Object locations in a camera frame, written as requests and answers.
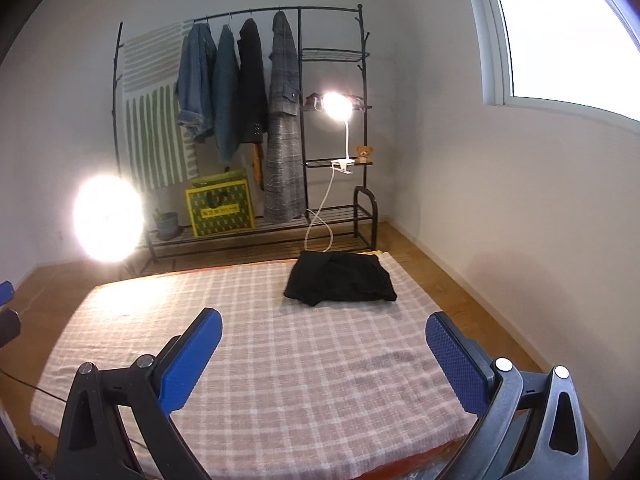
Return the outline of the black metal clothes rack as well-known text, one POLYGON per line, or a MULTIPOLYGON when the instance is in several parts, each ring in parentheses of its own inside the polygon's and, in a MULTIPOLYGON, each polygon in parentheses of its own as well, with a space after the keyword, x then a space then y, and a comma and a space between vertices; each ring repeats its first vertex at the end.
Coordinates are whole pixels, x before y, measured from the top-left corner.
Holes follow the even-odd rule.
MULTIPOLYGON (((316 82, 322 70, 335 70, 341 65, 350 65, 356 72, 364 72, 367 68, 368 50, 365 46, 368 34, 362 32, 359 37, 360 45, 355 49, 337 47, 322 47, 318 43, 316 35, 307 34, 304 31, 304 23, 318 18, 322 13, 321 6, 272 6, 267 13, 273 19, 274 14, 283 11, 290 23, 293 38, 298 54, 299 67, 299 125, 302 136, 303 172, 305 185, 306 209, 316 210, 326 192, 331 175, 330 161, 341 158, 344 155, 344 127, 334 122, 322 112, 320 105, 321 92, 311 92, 309 85, 316 82)), ((243 18, 253 18, 252 10, 244 10, 243 18)), ((194 18, 185 21, 191 24, 206 23, 208 18, 194 18)), ((240 71, 240 57, 238 52, 238 40, 240 30, 233 32, 235 41, 235 55, 238 59, 240 71)), ((221 30, 212 32, 218 51, 218 41, 221 30)), ((119 174, 127 178, 133 185, 129 168, 129 157, 126 148, 124 111, 122 110, 122 62, 119 61, 119 51, 124 42, 129 39, 119 39, 116 42, 113 58, 112 76, 112 122, 113 142, 115 149, 116 165, 119 174)), ((266 95, 269 100, 269 87, 271 79, 270 55, 264 62, 266 95)), ((349 155, 355 160, 356 148, 369 143, 369 110, 368 92, 366 88, 360 88, 356 93, 343 93, 352 99, 354 114, 349 123, 349 155)), ((236 106, 238 107, 238 138, 240 141, 239 125, 239 100, 236 90, 236 106)), ((246 232, 236 232, 209 237, 195 237, 191 228, 190 217, 181 222, 181 233, 172 240, 160 240, 157 237, 155 224, 147 226, 143 231, 143 240, 152 260, 160 260, 172 256, 189 255, 195 243, 214 238, 237 237, 244 235, 272 233, 279 231, 306 230, 311 214, 307 211, 298 219, 285 223, 270 223, 265 218, 265 169, 267 154, 267 132, 262 138, 262 144, 244 144, 240 141, 232 162, 224 166, 219 160, 218 146, 214 134, 204 143, 194 143, 196 161, 198 162, 198 176, 184 181, 180 186, 184 192, 184 206, 186 206, 186 189, 190 188, 192 181, 198 178, 222 174, 231 170, 244 169, 246 171, 250 196, 252 196, 255 229, 246 232)), ((359 248, 372 250, 378 241, 378 204, 375 195, 367 184, 368 169, 370 165, 350 166, 352 174, 335 175, 333 188, 326 201, 326 206, 321 217, 331 226, 334 237, 351 235, 356 240, 359 248)), ((155 191, 142 192, 144 196, 157 193, 155 191)))

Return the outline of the teddy bear toy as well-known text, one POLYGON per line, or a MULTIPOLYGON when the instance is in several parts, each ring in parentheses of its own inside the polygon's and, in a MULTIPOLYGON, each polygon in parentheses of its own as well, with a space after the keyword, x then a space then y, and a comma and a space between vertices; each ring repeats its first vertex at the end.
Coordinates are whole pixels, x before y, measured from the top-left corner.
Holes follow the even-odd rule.
POLYGON ((373 153, 373 148, 370 148, 370 146, 367 146, 367 145, 358 146, 358 148, 356 148, 356 157, 355 157, 356 164, 370 165, 372 153, 373 153))

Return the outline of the teal jacket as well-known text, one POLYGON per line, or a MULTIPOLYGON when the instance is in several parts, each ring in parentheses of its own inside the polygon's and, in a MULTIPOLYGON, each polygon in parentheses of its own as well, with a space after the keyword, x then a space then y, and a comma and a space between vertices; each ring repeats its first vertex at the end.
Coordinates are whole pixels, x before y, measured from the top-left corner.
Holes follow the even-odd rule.
POLYGON ((219 160, 229 166, 240 144, 238 138, 238 90, 239 65, 235 55, 233 32, 228 25, 222 26, 218 41, 214 69, 215 138, 219 160))

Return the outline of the small potted plant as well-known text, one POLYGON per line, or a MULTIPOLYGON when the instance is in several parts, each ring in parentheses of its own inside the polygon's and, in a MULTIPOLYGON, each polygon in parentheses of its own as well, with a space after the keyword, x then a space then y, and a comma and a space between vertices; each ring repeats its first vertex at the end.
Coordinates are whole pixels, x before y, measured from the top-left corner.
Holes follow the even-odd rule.
POLYGON ((160 240, 172 240, 181 233, 179 217, 175 211, 163 212, 156 208, 153 219, 157 228, 157 237, 160 240))

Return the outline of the blue denim jacket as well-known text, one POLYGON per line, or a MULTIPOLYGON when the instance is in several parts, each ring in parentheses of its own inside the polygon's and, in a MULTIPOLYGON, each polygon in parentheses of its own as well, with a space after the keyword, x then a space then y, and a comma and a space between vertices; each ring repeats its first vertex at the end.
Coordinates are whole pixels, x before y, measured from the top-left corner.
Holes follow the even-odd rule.
POLYGON ((214 134, 213 72, 217 47, 206 23, 195 23, 184 38, 176 98, 177 122, 194 143, 204 143, 214 134))

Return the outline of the pink plaid bed blanket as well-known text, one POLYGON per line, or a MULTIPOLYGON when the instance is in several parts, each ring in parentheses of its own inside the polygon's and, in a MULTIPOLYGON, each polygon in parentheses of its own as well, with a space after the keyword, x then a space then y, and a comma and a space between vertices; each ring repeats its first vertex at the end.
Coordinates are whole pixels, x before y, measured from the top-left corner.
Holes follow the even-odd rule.
POLYGON ((93 289, 67 323, 30 407, 57 434, 83 362, 160 351, 205 308, 224 330, 172 419, 216 479, 352 479, 464 437, 461 406, 427 348, 434 301, 389 254, 393 302, 288 299, 287 261, 136 278, 93 289))

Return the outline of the window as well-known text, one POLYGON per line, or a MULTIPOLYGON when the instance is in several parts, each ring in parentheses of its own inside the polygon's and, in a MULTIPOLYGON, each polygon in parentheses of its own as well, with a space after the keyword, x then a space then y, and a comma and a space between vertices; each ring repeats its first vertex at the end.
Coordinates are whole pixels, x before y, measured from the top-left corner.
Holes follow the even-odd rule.
POLYGON ((471 0, 489 105, 639 128, 632 0, 471 0))

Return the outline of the grey plaid long coat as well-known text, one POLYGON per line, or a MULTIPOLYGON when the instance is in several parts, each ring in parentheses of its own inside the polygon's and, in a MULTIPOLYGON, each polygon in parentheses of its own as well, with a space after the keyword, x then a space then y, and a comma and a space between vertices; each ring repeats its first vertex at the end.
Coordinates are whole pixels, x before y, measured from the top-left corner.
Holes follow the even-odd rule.
POLYGON ((285 223, 306 211, 299 125, 298 54, 283 11, 272 20, 271 79, 265 169, 265 218, 285 223))

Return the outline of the white clip lamp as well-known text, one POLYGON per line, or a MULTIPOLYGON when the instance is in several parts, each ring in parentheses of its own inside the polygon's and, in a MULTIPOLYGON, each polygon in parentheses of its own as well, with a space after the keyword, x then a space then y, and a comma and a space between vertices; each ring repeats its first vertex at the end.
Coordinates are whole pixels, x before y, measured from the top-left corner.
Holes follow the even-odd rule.
POLYGON ((329 91, 320 96, 320 105, 322 112, 325 112, 334 122, 338 122, 344 127, 344 155, 341 158, 334 158, 330 161, 331 175, 319 207, 316 210, 306 209, 311 214, 311 220, 305 232, 304 248, 309 248, 310 232, 317 223, 320 223, 329 233, 329 241, 323 252, 329 252, 333 247, 334 233, 329 223, 321 217, 321 214, 332 191, 335 175, 338 172, 340 174, 352 174, 352 170, 349 167, 355 165, 355 161, 349 155, 349 123, 352 119, 352 114, 354 114, 354 104, 346 94, 329 91))

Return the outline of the yellow green shopping bag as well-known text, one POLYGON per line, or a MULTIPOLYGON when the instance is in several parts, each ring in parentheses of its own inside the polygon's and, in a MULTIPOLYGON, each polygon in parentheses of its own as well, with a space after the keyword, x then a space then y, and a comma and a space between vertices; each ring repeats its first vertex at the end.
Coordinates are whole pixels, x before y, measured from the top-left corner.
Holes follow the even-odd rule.
POLYGON ((244 169, 193 180, 186 189, 186 206, 195 237, 255 229, 253 201, 244 169))

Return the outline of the green striped wall hanging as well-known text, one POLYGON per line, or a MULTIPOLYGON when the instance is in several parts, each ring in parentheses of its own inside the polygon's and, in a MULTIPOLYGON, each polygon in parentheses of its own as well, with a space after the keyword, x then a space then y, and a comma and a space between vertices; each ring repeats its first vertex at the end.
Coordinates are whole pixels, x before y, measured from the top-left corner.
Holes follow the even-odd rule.
POLYGON ((176 98, 183 40, 190 28, 188 22, 170 24, 125 41, 119 51, 129 168, 142 192, 198 176, 194 143, 178 124, 176 98))

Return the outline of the black coat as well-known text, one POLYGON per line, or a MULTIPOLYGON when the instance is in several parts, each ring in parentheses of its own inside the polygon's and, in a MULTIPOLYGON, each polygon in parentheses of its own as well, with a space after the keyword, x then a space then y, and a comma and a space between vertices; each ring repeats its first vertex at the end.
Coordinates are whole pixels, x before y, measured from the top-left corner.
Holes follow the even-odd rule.
POLYGON ((268 128, 268 100, 262 40, 252 18, 248 18, 241 27, 238 52, 240 141, 244 144, 262 144, 268 128))

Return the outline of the black garment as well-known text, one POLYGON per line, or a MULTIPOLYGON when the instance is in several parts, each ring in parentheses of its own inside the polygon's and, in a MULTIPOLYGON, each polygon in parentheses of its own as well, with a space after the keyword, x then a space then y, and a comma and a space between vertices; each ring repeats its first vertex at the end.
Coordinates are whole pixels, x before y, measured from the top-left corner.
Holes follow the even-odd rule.
POLYGON ((397 292, 377 255, 305 250, 292 267, 283 296, 315 307, 325 301, 393 302, 397 292))

